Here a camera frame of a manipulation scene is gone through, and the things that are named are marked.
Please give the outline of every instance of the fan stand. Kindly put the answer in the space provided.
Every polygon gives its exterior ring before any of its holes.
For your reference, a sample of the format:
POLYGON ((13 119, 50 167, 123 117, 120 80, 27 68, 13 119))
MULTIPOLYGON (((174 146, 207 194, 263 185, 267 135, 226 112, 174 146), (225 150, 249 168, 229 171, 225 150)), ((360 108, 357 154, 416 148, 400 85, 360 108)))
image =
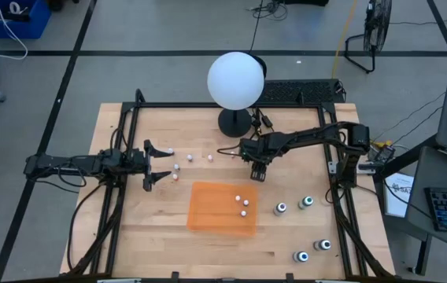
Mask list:
POLYGON ((373 72, 375 70, 375 46, 371 46, 371 57, 372 57, 372 70, 369 70, 367 68, 365 68, 364 66, 362 66, 361 64, 357 63, 355 60, 349 58, 348 56, 348 48, 349 48, 349 41, 354 40, 354 39, 358 39, 360 37, 363 37, 364 35, 354 35, 349 37, 348 39, 346 39, 346 49, 344 52, 344 57, 346 59, 348 59, 349 62, 355 64, 358 68, 364 70, 366 73, 370 73, 373 72))

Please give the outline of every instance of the blue bin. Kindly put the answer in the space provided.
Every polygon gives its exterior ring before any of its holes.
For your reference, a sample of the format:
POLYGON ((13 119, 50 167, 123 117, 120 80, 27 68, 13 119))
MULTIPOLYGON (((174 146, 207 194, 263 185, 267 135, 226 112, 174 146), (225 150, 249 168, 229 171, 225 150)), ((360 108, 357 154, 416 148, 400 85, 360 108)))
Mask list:
MULTIPOLYGON (((16 34, 19 39, 39 39, 43 30, 50 19, 50 10, 46 4, 46 0, 0 0, 0 8, 3 11, 9 9, 12 1, 19 4, 20 8, 29 7, 28 22, 7 20, 9 28, 16 34)), ((6 28, 0 20, 0 39, 9 39, 6 28)))

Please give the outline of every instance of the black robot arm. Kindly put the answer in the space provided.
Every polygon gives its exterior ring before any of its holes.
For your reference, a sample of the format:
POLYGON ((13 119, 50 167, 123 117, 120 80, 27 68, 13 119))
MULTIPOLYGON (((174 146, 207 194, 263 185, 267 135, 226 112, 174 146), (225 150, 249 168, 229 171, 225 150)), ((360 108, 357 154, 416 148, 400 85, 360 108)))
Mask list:
POLYGON ((245 162, 253 162, 251 179, 263 182, 267 165, 274 158, 288 153, 291 149, 319 144, 329 144, 342 149, 345 155, 334 169, 336 178, 339 182, 354 183, 358 160, 370 149, 369 129, 358 123, 332 123, 325 127, 290 134, 273 132, 263 134, 257 140, 242 138, 239 142, 239 155, 245 162), (347 134, 344 134, 347 144, 340 139, 343 134, 341 130, 347 130, 347 134))
POLYGON ((171 174, 170 171, 152 173, 150 157, 166 157, 172 153, 156 150, 150 140, 144 141, 145 152, 132 149, 122 153, 119 149, 102 150, 97 155, 56 157, 45 153, 36 154, 26 159, 24 174, 26 178, 36 181, 51 175, 95 177, 100 182, 115 182, 123 175, 144 174, 143 189, 152 190, 156 181, 171 174))

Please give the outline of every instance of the wooden tabletop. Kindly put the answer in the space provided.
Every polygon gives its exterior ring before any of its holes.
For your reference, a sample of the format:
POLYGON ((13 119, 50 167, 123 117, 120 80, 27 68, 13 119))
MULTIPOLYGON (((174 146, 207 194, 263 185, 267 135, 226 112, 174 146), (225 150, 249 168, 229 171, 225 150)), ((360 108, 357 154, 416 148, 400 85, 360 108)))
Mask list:
MULTIPOLYGON (((336 105, 336 109, 339 121, 358 121, 355 105, 336 105)), ((319 126, 315 109, 262 110, 277 131, 319 126)), ((142 148, 143 140, 149 139, 159 150, 173 148, 173 157, 152 159, 152 170, 170 171, 173 164, 179 164, 181 171, 179 181, 168 176, 154 185, 151 193, 142 189, 142 175, 128 178, 113 276, 171 277, 172 271, 179 271, 179 276, 184 278, 282 279, 285 273, 294 273, 297 279, 344 278, 334 209, 324 200, 329 183, 323 146, 295 149, 275 158, 268 166, 265 182, 255 182, 249 179, 251 164, 216 152, 218 148, 238 144, 237 138, 220 133, 219 112, 218 108, 140 109, 134 147, 142 148), (187 154, 194 157, 193 162, 187 161, 187 154), (213 155, 212 163, 206 159, 209 154, 213 155), (257 234, 233 237, 189 231, 186 224, 190 192, 193 182, 197 181, 256 186, 259 192, 257 234), (298 209, 297 202, 306 196, 313 197, 314 205, 306 210, 298 209), (281 217, 272 213, 279 202, 288 206, 287 213, 281 217), (330 240, 331 250, 315 251, 312 243, 320 239, 330 240), (309 254, 307 263, 293 261, 292 255, 297 251, 309 254)), ((101 105, 91 154, 109 147, 119 116, 120 104, 101 105)), ((79 201, 96 184, 92 180, 82 188, 79 201)), ((374 189, 368 176, 359 175, 358 184, 374 189)), ((95 238, 104 192, 105 189, 100 189, 87 200, 76 216, 72 242, 74 263, 95 238)), ((363 242, 385 269, 394 274, 377 197, 354 189, 353 199, 363 242)), ((100 270, 104 270, 108 245, 106 242, 102 249, 100 270)), ((353 273, 357 274, 351 240, 349 248, 353 273)), ((63 260, 61 271, 67 269, 63 260)))

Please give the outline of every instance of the translucent orange tray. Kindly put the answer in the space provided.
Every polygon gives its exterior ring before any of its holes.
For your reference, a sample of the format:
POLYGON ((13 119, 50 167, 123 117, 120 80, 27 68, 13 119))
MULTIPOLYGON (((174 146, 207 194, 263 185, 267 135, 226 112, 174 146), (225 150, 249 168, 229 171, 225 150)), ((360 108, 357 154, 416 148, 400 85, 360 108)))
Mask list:
POLYGON ((257 188, 195 182, 192 185, 187 229, 236 236, 253 236, 257 232, 257 188), (249 201, 246 207, 244 200, 249 201))

